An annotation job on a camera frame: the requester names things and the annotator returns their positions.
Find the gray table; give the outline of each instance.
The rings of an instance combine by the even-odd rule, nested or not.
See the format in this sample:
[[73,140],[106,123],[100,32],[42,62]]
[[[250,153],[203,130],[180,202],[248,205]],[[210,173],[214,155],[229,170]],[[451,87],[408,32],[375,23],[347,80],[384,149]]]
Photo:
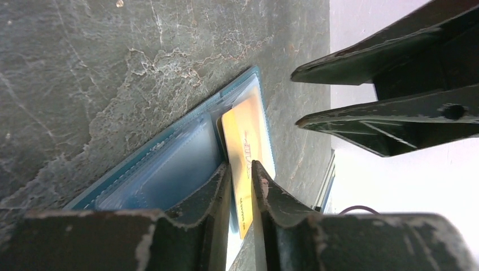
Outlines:
[[[294,122],[329,89],[293,84],[329,52],[328,1],[0,2],[0,239],[61,208],[247,67],[262,70],[277,182],[311,204],[330,139]],[[234,268],[252,270],[251,236]]]

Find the white floor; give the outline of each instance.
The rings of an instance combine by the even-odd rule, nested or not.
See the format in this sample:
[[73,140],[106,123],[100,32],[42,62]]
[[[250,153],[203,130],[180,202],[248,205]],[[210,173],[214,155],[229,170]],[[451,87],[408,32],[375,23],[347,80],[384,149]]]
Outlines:
[[[331,52],[374,34],[426,0],[331,0]],[[332,86],[332,108],[376,100],[372,85]],[[379,158],[340,139],[336,177],[326,213],[353,205],[379,212],[433,212],[447,217],[462,233],[476,259],[479,234],[474,210],[479,206],[479,139]]]

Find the yellow card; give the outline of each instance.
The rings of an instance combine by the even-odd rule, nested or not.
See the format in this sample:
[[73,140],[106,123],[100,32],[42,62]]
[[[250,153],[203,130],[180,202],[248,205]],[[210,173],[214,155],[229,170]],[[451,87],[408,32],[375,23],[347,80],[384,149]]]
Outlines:
[[233,173],[239,233],[244,239],[253,220],[251,162],[260,161],[272,178],[276,174],[259,88],[254,86],[246,100],[225,113],[221,122]]

